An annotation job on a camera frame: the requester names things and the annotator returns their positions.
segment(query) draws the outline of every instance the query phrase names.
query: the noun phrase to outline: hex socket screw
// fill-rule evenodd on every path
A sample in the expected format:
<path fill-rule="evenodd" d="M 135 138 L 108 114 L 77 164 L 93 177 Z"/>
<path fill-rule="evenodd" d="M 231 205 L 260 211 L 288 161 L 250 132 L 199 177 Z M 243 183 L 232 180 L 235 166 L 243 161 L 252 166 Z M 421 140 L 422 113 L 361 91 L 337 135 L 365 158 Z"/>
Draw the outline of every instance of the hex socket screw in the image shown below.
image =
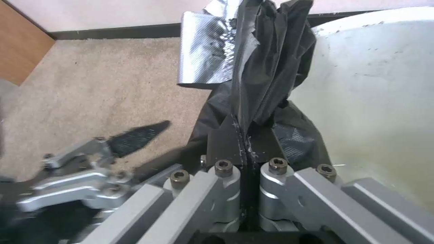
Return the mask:
<path fill-rule="evenodd" d="M 232 175 L 233 165 L 229 160 L 219 160 L 214 165 L 214 169 L 218 177 L 226 178 Z"/>
<path fill-rule="evenodd" d="M 44 160 L 47 160 L 47 159 L 52 158 L 52 157 L 54 157 L 54 154 L 52 154 L 52 153 L 46 153 L 46 154 L 44 154 L 44 156 L 42 156 L 42 158 Z"/>
<path fill-rule="evenodd" d="M 326 165 L 326 164 L 318 165 L 316 167 L 316 171 L 332 183 L 335 182 L 336 176 L 338 175 L 338 173 L 336 172 L 336 170 L 333 166 Z"/>
<path fill-rule="evenodd" d="M 188 182 L 190 182 L 190 175 L 183 169 L 174 171 L 170 175 L 170 183 L 173 189 L 181 190 L 187 185 Z"/>
<path fill-rule="evenodd" d="M 288 168 L 288 162 L 283 158 L 272 158 L 268 161 L 268 171 L 275 175 L 286 174 Z"/>
<path fill-rule="evenodd" d="M 123 179 L 126 175 L 127 175 L 127 173 L 122 170 L 122 171 L 117 173 L 116 178 Z"/>
<path fill-rule="evenodd" d="M 203 169 L 207 168 L 207 156 L 206 155 L 201 155 L 201 167 Z"/>

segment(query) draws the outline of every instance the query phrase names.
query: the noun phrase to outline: garbage bag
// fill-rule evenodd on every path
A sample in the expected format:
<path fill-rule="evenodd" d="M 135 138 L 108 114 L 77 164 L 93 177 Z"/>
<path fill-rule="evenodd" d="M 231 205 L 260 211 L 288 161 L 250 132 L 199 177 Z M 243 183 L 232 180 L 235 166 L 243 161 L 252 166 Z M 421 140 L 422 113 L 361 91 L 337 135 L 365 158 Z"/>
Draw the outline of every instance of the garbage bag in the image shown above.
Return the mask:
<path fill-rule="evenodd" d="M 240 4 L 232 79 L 213 89 L 188 144 L 163 155 L 164 165 L 170 161 L 187 170 L 199 168 L 200 155 L 206 154 L 207 135 L 230 114 L 245 140 L 255 133 L 254 128 L 273 128 L 294 170 L 330 164 L 318 129 L 288 101 L 310 69 L 316 42 L 306 20 L 311 6 L 312 0 L 292 0 L 280 8 L 269 0 Z M 157 158 L 150 166 L 159 162 Z"/>

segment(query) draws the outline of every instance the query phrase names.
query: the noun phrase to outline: wooden door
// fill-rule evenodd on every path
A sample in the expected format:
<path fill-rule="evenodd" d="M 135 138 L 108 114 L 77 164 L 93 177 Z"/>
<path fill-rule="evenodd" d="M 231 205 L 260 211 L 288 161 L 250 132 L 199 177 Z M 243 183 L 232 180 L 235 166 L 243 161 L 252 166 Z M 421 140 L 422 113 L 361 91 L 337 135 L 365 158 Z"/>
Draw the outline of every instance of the wooden door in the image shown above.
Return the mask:
<path fill-rule="evenodd" d="M 0 0 L 0 78 L 21 85 L 54 40 Z"/>

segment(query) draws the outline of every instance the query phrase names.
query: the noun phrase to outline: carpet floor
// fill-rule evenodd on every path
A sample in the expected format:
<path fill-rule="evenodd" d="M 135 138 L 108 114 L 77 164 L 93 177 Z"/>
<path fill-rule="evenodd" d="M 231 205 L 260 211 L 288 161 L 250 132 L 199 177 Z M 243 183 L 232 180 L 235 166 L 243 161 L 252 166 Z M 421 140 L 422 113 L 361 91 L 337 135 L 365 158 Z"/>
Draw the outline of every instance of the carpet floor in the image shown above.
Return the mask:
<path fill-rule="evenodd" d="M 128 170 L 185 145 L 209 91 L 182 88 L 179 38 L 57 41 L 24 84 L 0 84 L 0 174 L 27 180 L 45 153 L 95 136 L 170 120 Z"/>

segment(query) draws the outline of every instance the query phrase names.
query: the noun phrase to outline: silver foil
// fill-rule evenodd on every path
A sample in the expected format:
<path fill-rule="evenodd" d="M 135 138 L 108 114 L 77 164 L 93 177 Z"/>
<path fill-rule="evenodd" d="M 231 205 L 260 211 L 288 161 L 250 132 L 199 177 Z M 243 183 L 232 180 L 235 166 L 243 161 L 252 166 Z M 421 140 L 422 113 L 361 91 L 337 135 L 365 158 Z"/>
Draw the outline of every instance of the silver foil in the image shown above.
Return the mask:
<path fill-rule="evenodd" d="M 236 17 L 241 0 L 213 0 L 203 13 L 185 12 L 178 84 L 211 88 L 232 79 Z"/>

